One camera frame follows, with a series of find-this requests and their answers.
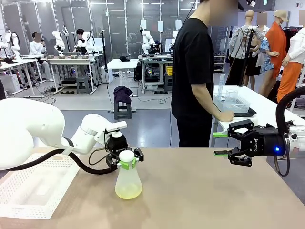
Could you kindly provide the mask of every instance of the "white box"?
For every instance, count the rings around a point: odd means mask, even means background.
[[[42,155],[32,154],[26,163]],[[55,155],[13,172],[0,185],[0,217],[50,219],[79,169],[69,156]]]
[[[112,69],[108,69],[108,77],[105,74],[105,65],[101,67],[101,74],[102,74],[102,84],[111,83],[113,81],[113,71]]]
[[[3,87],[8,93],[11,94],[21,90],[16,74],[2,74],[0,77]]]

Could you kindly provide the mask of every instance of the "hat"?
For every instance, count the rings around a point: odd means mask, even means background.
[[[122,62],[130,61],[130,59],[127,59],[126,56],[120,56],[120,60]]]
[[[274,11],[274,15],[273,16],[281,18],[283,21],[289,21],[287,19],[287,12],[285,10],[276,10],[276,11]]]

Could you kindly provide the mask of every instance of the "table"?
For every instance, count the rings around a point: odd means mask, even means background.
[[[147,85],[164,85],[163,81],[163,66],[165,64],[173,63],[173,57],[169,54],[154,55],[153,57],[138,56],[142,64],[142,93],[145,93],[145,87]],[[157,63],[160,66],[160,81],[159,82],[145,82],[145,64]]]
[[[60,71],[61,74],[63,75],[64,71],[66,73],[66,75],[68,75],[68,71],[66,69],[66,65],[73,65],[74,69],[75,69],[75,73],[76,76],[78,77],[78,72],[77,72],[77,66],[78,65],[89,65],[89,72],[90,72],[90,82],[91,82],[91,87],[92,87],[92,91],[90,92],[90,94],[93,94],[96,91],[96,87],[94,87],[93,84],[93,77],[92,77],[92,71],[93,73],[95,73],[95,80],[97,85],[100,83],[99,82],[99,76],[98,76],[98,71],[96,72],[95,70],[95,66],[97,66],[97,58],[100,56],[101,54],[99,54],[98,56],[89,56],[89,58],[83,59],[82,57],[78,57],[77,59],[71,59],[71,57],[66,57],[65,59],[59,59],[58,56],[55,56],[53,59],[47,59],[47,58],[43,58],[42,60],[47,60],[50,62],[51,65],[51,70],[52,70],[52,75],[53,75],[53,80],[54,80],[54,84],[55,84],[55,92],[54,94],[57,94],[58,92],[60,92],[61,90],[63,90],[63,88],[61,89],[57,89],[57,85],[55,82],[55,77],[54,77],[54,70],[52,68],[52,64],[55,65],[55,71],[56,71],[56,75],[58,76],[59,81],[61,81],[61,77],[59,74],[59,70],[58,70],[58,66],[57,65],[64,65],[64,70],[60,67]]]
[[[143,148],[137,164],[143,191],[128,201],[114,192],[117,171],[96,176],[80,169],[50,220],[0,218],[0,228],[304,228],[305,206],[263,158],[234,166],[214,150]],[[98,151],[92,161],[106,154]],[[87,163],[88,155],[81,160]]]
[[[248,102],[250,102],[250,107],[257,112],[256,115],[251,117],[256,125],[266,126],[267,123],[277,126],[276,125],[276,119],[275,119],[275,110],[277,104],[272,102],[271,100],[261,96],[260,94],[256,93],[255,91],[252,91],[248,87],[238,87],[238,86],[224,86],[223,87],[223,93],[226,92],[226,90],[237,90],[238,96],[246,99]],[[214,86],[214,93],[216,94],[218,92],[218,86]],[[249,117],[236,117],[233,119],[232,122],[225,123],[220,122],[217,119],[213,119],[213,130],[212,133],[217,132],[218,124],[224,129],[223,133],[226,133],[226,130],[229,128],[230,123],[242,121],[245,119],[249,119]],[[294,124],[296,125],[305,125],[305,120],[300,118],[299,116],[293,114],[292,112],[285,110],[285,119],[286,121],[292,120]],[[215,146],[215,138],[212,137],[211,139],[211,147]]]
[[[125,70],[125,75],[127,75],[128,69],[135,69],[138,65],[139,59],[130,59],[130,61],[122,62],[120,59],[113,59],[107,64],[108,69],[118,69],[120,76],[120,86],[123,85],[122,71]]]
[[[40,83],[43,83],[44,81],[42,81],[42,78],[41,78],[41,73],[40,73],[40,70],[39,70],[39,67],[38,67],[38,63],[37,63],[37,60],[35,59],[28,59],[28,60],[23,60],[23,59],[17,59],[15,60],[17,63],[12,63],[12,64],[7,64],[5,62],[2,63],[1,67],[0,67],[0,73],[1,72],[4,72],[4,71],[9,71],[10,74],[12,74],[12,71],[17,69],[18,72],[20,73],[20,79],[21,79],[21,83],[22,83],[22,86],[23,86],[23,90],[26,90],[27,87],[25,86],[25,81],[24,81],[24,78],[22,77],[22,69],[24,69],[24,72],[25,72],[25,75],[28,79],[28,84],[30,86],[30,91],[32,93],[33,96],[36,96],[35,95],[35,92],[34,92],[34,89],[33,89],[33,85],[31,83],[31,78],[30,78],[30,75],[29,75],[29,72],[28,72],[28,67],[27,67],[27,64],[29,63],[32,63],[32,62],[35,62],[36,63],[36,66],[37,66],[37,69],[38,69],[38,74],[39,74],[39,77],[40,77],[40,80],[41,82]]]

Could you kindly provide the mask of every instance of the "man's hand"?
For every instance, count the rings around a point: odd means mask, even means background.
[[[221,112],[219,117],[217,118],[221,122],[231,122],[234,118],[234,112],[233,111],[224,111]]]
[[[276,52],[276,51],[273,51],[273,52],[269,52],[267,53],[269,56],[275,56],[275,57],[278,57],[280,55],[279,52]]]
[[[283,59],[282,66],[286,66],[289,61],[290,61],[290,56],[289,54],[287,54],[287,56]]]

